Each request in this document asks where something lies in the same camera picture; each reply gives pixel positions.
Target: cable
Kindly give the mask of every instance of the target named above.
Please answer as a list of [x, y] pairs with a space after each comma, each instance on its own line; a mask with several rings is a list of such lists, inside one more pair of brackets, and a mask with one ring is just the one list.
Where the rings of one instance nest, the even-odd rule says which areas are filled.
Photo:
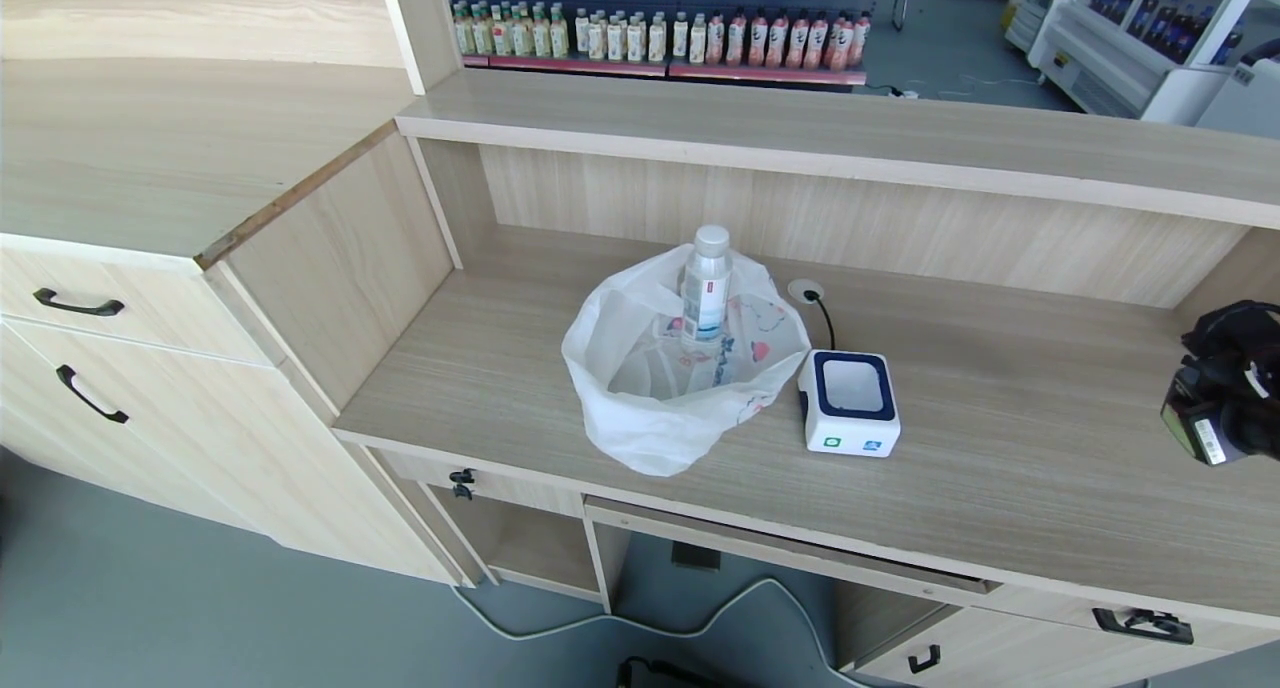
[[719, 620], [719, 616], [724, 615], [724, 613], [728, 611], [728, 609], [731, 609], [736, 602], [741, 601], [749, 593], [755, 591], [755, 588], [759, 588], [762, 586], [774, 586], [778, 590], [781, 590], [787, 598], [791, 598], [791, 602], [800, 611], [800, 618], [803, 618], [805, 625], [809, 627], [809, 636], [813, 637], [813, 643], [814, 646], [818, 647], [818, 656], [822, 657], [822, 665], [823, 668], [827, 669], [828, 673], [836, 675], [836, 678], [844, 680], [845, 684], [852, 685], [854, 688], [872, 688], [865, 683], [859, 683], [858, 680], [849, 678], [844, 673], [840, 673], [838, 670], [831, 666], [831, 661], [827, 660], [827, 651], [822, 647], [822, 639], [818, 637], [818, 628], [814, 627], [813, 619], [809, 618], [809, 611], [804, 610], [804, 605], [801, 605], [800, 598], [796, 598], [795, 593], [791, 592], [791, 588], [787, 588], [777, 578], [773, 577], [764, 577], [755, 579], [753, 583], [749, 584], [749, 587], [741, 588], [741, 591], [739, 591], [732, 598], [723, 601], [721, 606], [718, 606], [718, 609], [713, 611], [710, 618], [707, 619], [705, 623], [700, 624], [699, 628], [690, 630], [687, 633], [681, 633], [677, 630], [667, 630], [663, 628], [654, 628], [652, 625], [645, 625], [637, 620], [631, 620], [630, 618], [622, 618], [621, 615], [604, 615], [604, 614], [593, 615], [579, 620], [572, 620], [570, 623], [566, 623], [563, 625], [557, 625], [554, 628], [544, 628], [543, 630], [532, 630], [530, 633], [512, 633], [499, 627], [493, 620], [490, 620], [489, 616], [485, 615], [479, 606], [471, 602], [471, 598], [462, 595], [461, 588], [454, 587], [453, 593], [456, 593], [458, 600], [462, 601], [468, 609], [471, 609], [471, 613], [474, 613], [476, 618], [480, 619], [481, 623], [489, 627], [489, 630], [493, 630], [494, 633], [502, 636], [503, 638], [507, 638], [508, 641], [535, 641], [538, 638], [556, 636], [557, 633], [564, 633], [566, 630], [572, 630], [575, 628], [581, 628], [584, 625], [590, 625], [593, 623], [599, 623], [602, 620], [612, 620], [616, 623], [621, 623], [623, 625], [630, 625], [632, 628], [648, 630], [649, 633], [655, 633], [658, 636], [666, 636], [668, 638], [698, 638], [699, 636], [705, 634], [712, 628], [712, 625], [716, 625], [716, 622]]

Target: bottle label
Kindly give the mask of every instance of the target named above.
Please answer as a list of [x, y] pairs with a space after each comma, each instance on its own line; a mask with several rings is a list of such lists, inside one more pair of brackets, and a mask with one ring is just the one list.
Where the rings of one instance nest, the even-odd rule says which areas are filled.
[[724, 325], [728, 302], [728, 279], [699, 281], [692, 279], [685, 286], [685, 316], [682, 329], [686, 338], [695, 341], [716, 341]]

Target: white plastic bag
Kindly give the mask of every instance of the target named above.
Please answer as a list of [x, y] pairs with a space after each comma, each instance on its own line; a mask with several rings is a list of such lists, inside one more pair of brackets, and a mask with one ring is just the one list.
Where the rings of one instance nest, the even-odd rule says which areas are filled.
[[712, 356], [687, 356], [677, 284], [692, 249], [605, 279], [561, 345], [586, 437], [644, 474], [677, 474], [707, 455], [724, 430], [772, 404], [809, 352], [804, 322], [768, 270], [731, 251], [726, 336]]

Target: white bottle cap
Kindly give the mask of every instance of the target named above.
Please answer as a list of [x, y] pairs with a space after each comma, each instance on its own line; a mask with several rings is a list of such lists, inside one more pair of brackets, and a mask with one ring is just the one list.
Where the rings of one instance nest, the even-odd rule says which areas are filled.
[[698, 254], [708, 258], [719, 258], [728, 252], [728, 228], [703, 226], [694, 237], [694, 247]]

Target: drawer handle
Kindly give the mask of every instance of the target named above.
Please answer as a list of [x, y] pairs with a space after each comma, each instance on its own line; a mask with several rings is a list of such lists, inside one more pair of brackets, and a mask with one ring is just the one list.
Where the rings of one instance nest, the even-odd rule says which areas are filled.
[[906, 668], [911, 669], [911, 675], [924, 673], [924, 670], [929, 670], [940, 662], [942, 662], [942, 646], [937, 643], [929, 646], [929, 660], [927, 661], [918, 661], [915, 656], [906, 656]]
[[111, 423], [124, 423], [129, 419], [129, 416], [125, 416], [124, 410], [115, 410], [115, 413], [106, 413], [105, 410], [100, 409], [100, 407], [93, 405], [93, 402], [88, 400], [88, 398], [84, 396], [83, 393], [79, 393], [78, 389], [76, 389], [76, 384], [72, 382], [72, 379], [76, 379], [76, 372], [74, 370], [72, 370], [72, 366], [69, 364], [59, 366], [56, 373], [59, 381], [63, 382], [63, 386], [68, 386], [70, 391], [76, 393], [76, 396], [79, 398], [79, 400], [84, 402], [84, 405], [91, 407], [91, 409], [96, 410], [97, 414], [100, 414], [102, 418], [110, 419]]
[[41, 288], [36, 293], [36, 301], [40, 301], [41, 306], [49, 306], [49, 308], [64, 309], [68, 313], [83, 313], [83, 315], [99, 315], [101, 318], [110, 318], [110, 316], [120, 313], [124, 309], [123, 302], [119, 301], [106, 301], [105, 304], [97, 306], [97, 308], [82, 308], [82, 306], [68, 306], [63, 302], [54, 302], [58, 293], [50, 290], [50, 288]]
[[1190, 646], [1196, 642], [1192, 624], [1183, 623], [1178, 620], [1176, 615], [1167, 613], [1135, 610], [1124, 623], [1120, 623], [1115, 611], [1093, 609], [1093, 618], [1098, 622], [1098, 628], [1107, 633], [1123, 633], [1183, 646]]

